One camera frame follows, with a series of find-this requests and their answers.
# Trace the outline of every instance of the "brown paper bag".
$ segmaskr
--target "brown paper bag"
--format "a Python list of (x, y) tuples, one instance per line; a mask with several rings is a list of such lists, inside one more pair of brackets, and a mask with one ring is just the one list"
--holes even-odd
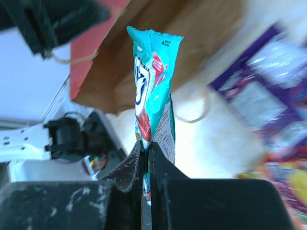
[[(114, 114), (134, 107), (133, 43), (126, 32), (127, 25), (184, 36), (172, 79), (172, 90), (175, 90), (192, 78), (204, 62), (233, 36), (243, 15), (241, 0), (146, 2), (131, 0), (102, 42), (75, 102)], [(135, 12), (136, 5), (139, 6), (138, 13)]]

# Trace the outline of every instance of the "red graphic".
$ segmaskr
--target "red graphic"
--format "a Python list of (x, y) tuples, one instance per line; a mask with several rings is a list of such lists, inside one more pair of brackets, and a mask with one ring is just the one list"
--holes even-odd
[(233, 90), (228, 91), (226, 93), (226, 97), (228, 99), (233, 99), (239, 92), (240, 92), (240, 90), (238, 88), (235, 88)]
[(237, 86), (240, 87), (240, 88), (243, 88), (243, 87), (246, 86), (248, 83), (250, 83), (251, 80), (252, 80), (253, 78), (254, 78), (253, 75), (244, 77), (244, 78), (242, 78), (242, 79), (237, 83)]
[(148, 193), (147, 193), (147, 197), (148, 199), (151, 201), (152, 200), (152, 194), (151, 194), (151, 191), (149, 189)]
[(154, 68), (156, 72), (155, 72), (155, 79), (154, 79), (154, 85), (153, 85), (152, 92), (154, 91), (155, 87), (157, 87), (165, 78), (165, 74), (163, 74), (163, 76), (160, 78), (161, 74), (164, 71), (164, 66), (163, 66), (162, 60), (160, 59), (159, 55), (156, 52), (153, 52), (153, 58), (154, 59), (153, 59), (152, 67)]
[(137, 117), (137, 120), (143, 139), (150, 142), (152, 140), (152, 130), (150, 128), (149, 116), (145, 109), (143, 109), (141, 115)]

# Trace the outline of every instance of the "black plastic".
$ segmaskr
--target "black plastic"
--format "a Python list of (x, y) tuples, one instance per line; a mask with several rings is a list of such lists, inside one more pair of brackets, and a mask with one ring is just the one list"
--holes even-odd
[(0, 30), (17, 27), (31, 51), (49, 58), (94, 25), (107, 21), (109, 10), (95, 0), (1, 0)]
[[(49, 129), (52, 143), (45, 146), (46, 151), (51, 152), (53, 159), (63, 155), (86, 155), (101, 156), (115, 150), (115, 146), (108, 135), (99, 115), (92, 112), (83, 123), (83, 130), (74, 118), (62, 117), (51, 120), (44, 125)], [(122, 162), (126, 155), (123, 151), (117, 151), (119, 161)]]
[[(137, 142), (131, 154), (98, 182), (6, 185), (0, 190), (0, 229), (145, 229), (144, 159)], [(149, 161), (153, 230), (295, 229), (277, 190), (267, 181), (189, 179), (168, 162), (157, 143), (149, 146)]]
[(0, 229), (140, 230), (143, 155), (137, 142), (100, 181), (6, 184)]

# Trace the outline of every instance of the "snack wrapper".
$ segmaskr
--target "snack wrapper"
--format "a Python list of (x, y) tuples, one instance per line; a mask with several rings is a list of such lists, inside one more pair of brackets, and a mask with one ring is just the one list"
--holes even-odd
[(307, 49), (273, 25), (211, 83), (267, 154), (239, 178), (268, 180), (307, 229)]
[[(150, 143), (157, 142), (167, 159), (175, 163), (175, 120), (170, 90), (183, 37), (154, 30), (139, 31), (131, 26), (127, 31), (133, 40), (137, 140), (142, 141), (146, 154)], [(149, 171), (144, 175), (143, 189), (150, 199)]]

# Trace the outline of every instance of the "printed logo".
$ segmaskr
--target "printed logo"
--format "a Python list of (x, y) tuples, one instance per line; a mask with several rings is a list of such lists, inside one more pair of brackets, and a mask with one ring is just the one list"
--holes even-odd
[(169, 47), (171, 45), (171, 41), (170, 40), (163, 40), (162, 45)]
[(142, 138), (149, 142), (152, 139), (152, 132), (149, 116), (144, 107), (149, 88), (150, 73), (149, 69), (144, 66), (137, 55), (134, 58), (134, 66), (134, 79), (136, 85), (135, 115)]
[(159, 55), (156, 52), (153, 52), (153, 63), (152, 67), (155, 70), (155, 79), (154, 79), (154, 85), (152, 92), (154, 91), (155, 87), (161, 84), (161, 82), (164, 80), (166, 74), (162, 73), (164, 72), (164, 65), (162, 63), (162, 60), (160, 59)]
[(150, 81), (150, 73), (149, 69), (144, 66), (142, 61), (138, 56), (134, 58), (134, 78), (135, 78), (135, 85), (136, 85), (136, 98), (135, 98), (135, 113), (136, 116), (140, 115), (146, 101), (147, 91), (149, 87)]

